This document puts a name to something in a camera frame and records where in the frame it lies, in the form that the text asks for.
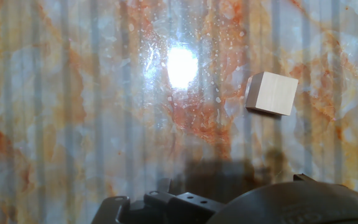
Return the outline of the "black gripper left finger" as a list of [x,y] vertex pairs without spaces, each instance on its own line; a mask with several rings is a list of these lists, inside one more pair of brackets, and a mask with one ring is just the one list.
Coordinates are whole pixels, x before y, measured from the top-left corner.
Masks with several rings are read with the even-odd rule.
[[172,195],[151,191],[135,202],[127,196],[104,199],[91,223],[204,224],[223,207],[223,203],[189,192]]

